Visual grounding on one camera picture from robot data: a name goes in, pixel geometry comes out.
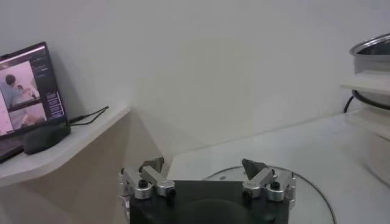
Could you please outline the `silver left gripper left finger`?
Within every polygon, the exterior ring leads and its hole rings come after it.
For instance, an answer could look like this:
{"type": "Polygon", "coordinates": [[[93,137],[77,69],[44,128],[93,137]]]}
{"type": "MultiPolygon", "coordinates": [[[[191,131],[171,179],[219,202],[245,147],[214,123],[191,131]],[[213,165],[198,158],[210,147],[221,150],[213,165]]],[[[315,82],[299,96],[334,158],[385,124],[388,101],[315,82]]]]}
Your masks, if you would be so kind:
{"type": "Polygon", "coordinates": [[[143,166],[141,170],[123,167],[118,172],[119,196],[148,200],[155,192],[158,196],[170,200],[176,196],[175,181],[166,179],[152,166],[143,166]]]}

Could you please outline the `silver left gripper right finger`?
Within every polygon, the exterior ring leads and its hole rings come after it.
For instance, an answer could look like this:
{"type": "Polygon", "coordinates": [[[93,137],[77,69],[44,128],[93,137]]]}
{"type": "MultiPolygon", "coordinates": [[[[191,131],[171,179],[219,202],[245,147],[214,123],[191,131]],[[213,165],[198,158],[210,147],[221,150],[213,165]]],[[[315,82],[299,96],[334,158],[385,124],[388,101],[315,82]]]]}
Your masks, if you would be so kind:
{"type": "Polygon", "coordinates": [[[247,181],[243,182],[244,201],[260,198],[265,191],[269,201],[296,200],[296,178],[289,170],[279,173],[265,163],[242,159],[247,181]]]}

